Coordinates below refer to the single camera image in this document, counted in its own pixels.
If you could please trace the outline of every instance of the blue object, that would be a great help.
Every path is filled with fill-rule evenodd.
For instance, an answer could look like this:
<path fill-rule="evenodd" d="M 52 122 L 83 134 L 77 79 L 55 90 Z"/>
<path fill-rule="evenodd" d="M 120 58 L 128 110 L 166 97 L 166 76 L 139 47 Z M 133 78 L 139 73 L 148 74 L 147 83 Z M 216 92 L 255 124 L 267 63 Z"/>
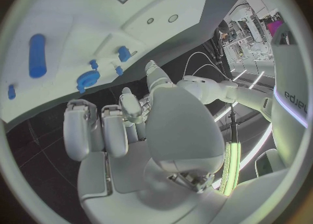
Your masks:
<path fill-rule="evenodd" d="M 118 49 L 118 57 L 121 62 L 126 62 L 131 57 L 129 50 L 124 45 Z"/>
<path fill-rule="evenodd" d="M 115 68 L 116 70 L 116 73 L 119 75 L 119 76 L 122 76 L 123 75 L 123 69 L 121 68 L 121 66 L 118 66 L 117 68 Z"/>
<path fill-rule="evenodd" d="M 80 93 L 84 93 L 86 91 L 85 87 L 91 87 L 96 84 L 99 78 L 100 73 L 95 70 L 80 75 L 77 79 L 77 90 Z"/>
<path fill-rule="evenodd" d="M 40 78 L 47 72 L 44 35 L 35 34 L 30 38 L 29 44 L 29 76 L 32 78 Z"/>
<path fill-rule="evenodd" d="M 91 60 L 90 62 L 89 62 L 89 64 L 91 65 L 91 68 L 92 69 L 94 69 L 94 70 L 97 70 L 98 69 L 98 64 L 97 64 L 97 62 L 95 61 L 95 60 Z"/>
<path fill-rule="evenodd" d="M 16 97 L 15 89 L 13 85 L 9 85 L 8 97 L 9 97 L 9 100 L 12 100 Z"/>

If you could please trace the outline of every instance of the cable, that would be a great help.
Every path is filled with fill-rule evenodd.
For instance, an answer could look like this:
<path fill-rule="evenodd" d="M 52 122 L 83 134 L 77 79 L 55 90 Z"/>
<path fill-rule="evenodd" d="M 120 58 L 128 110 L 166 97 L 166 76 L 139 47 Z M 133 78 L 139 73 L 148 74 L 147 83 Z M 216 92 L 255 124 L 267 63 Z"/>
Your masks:
<path fill-rule="evenodd" d="M 216 68 L 215 66 L 211 65 L 211 64 L 205 64 L 203 66 L 201 66 L 200 68 L 198 68 L 192 75 L 195 75 L 200 69 L 202 69 L 205 66 L 212 66 L 214 67 L 217 71 L 219 71 L 221 73 L 221 75 L 223 75 L 226 79 L 229 79 L 227 76 L 225 76 L 218 68 Z"/>
<path fill-rule="evenodd" d="M 185 76 L 185 74 L 186 74 L 186 70 L 187 70 L 187 66 L 188 66 L 188 64 L 189 64 L 189 61 L 190 61 L 190 59 L 191 59 L 191 57 L 192 56 L 194 56 L 196 53 L 201 53 L 201 54 L 203 54 L 211 63 L 212 63 L 212 65 L 213 65 L 213 67 L 216 69 L 216 70 L 218 70 L 224 77 L 226 77 L 220 70 L 219 70 L 219 68 L 210 60 L 210 58 L 205 54 L 205 53 L 202 53 L 202 52 L 195 52 L 195 53 L 193 53 L 189 58 L 188 58 L 188 60 L 187 60 L 187 63 L 186 63 L 186 66 L 185 66 L 185 70 L 184 70 L 184 74 L 183 74 L 183 78 L 184 78 L 184 76 Z"/>

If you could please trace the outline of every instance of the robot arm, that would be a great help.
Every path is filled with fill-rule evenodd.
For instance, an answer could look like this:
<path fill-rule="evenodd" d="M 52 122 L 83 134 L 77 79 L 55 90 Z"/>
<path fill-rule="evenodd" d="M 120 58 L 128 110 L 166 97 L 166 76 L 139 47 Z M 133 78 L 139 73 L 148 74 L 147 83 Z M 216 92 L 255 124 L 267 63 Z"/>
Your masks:
<path fill-rule="evenodd" d="M 271 121 L 272 96 L 268 93 L 239 87 L 232 81 L 217 83 L 212 79 L 196 76 L 185 76 L 177 85 L 192 93 L 203 104 L 209 104 L 216 99 L 227 103 L 238 102 L 261 112 L 268 121 Z"/>

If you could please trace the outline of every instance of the hole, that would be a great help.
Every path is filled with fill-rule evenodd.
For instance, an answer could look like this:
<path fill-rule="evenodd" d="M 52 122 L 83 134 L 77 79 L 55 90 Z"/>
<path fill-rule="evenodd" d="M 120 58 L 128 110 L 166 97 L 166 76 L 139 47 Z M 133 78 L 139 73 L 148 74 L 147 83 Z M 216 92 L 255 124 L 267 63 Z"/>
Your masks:
<path fill-rule="evenodd" d="M 177 15 L 177 14 L 172 15 L 172 16 L 168 19 L 168 21 L 169 21 L 169 23 L 172 23 L 172 22 L 174 22 L 176 19 L 178 19 L 178 15 Z"/>
<path fill-rule="evenodd" d="M 153 18 L 150 18 L 150 19 L 147 20 L 147 24 L 148 24 L 148 25 L 151 24 L 152 22 L 154 22 L 154 19 L 153 19 Z"/>

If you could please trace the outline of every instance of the blue gear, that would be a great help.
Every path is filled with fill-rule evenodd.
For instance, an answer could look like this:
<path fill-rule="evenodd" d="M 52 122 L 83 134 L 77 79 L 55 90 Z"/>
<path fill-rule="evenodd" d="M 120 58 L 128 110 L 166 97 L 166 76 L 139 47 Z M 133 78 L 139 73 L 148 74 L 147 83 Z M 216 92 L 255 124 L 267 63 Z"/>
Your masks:
<path fill-rule="evenodd" d="M 77 90 L 80 93 L 84 93 L 86 87 L 91 87 L 97 83 L 100 78 L 100 73 L 98 71 L 89 71 L 80 75 L 77 79 Z"/>

